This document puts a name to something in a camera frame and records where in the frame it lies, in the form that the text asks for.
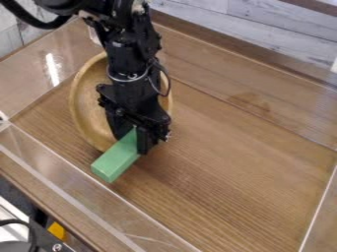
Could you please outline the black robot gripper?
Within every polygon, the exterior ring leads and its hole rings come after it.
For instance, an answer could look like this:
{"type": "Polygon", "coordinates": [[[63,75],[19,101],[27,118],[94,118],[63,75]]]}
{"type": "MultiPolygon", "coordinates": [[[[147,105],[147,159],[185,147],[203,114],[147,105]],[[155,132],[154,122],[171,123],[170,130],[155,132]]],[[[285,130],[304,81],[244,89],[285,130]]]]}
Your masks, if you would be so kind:
{"type": "Polygon", "coordinates": [[[135,129],[137,151],[147,155],[170,133],[170,83],[154,73],[139,80],[100,84],[96,91],[115,139],[135,129]]]}

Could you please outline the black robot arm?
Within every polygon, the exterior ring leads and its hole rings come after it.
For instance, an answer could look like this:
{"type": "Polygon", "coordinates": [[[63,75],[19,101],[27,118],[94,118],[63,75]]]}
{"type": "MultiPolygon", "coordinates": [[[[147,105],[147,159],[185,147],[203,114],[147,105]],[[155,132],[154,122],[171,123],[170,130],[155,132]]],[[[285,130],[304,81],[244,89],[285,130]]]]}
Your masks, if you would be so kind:
{"type": "Polygon", "coordinates": [[[162,36],[151,22],[146,0],[34,0],[56,18],[44,22],[18,0],[0,0],[28,25],[55,30],[78,16],[98,35],[107,55],[110,82],[96,86],[116,139],[135,132],[135,149],[147,154],[170,134],[171,116],[159,104],[170,95],[171,80],[157,57],[162,36]]]}

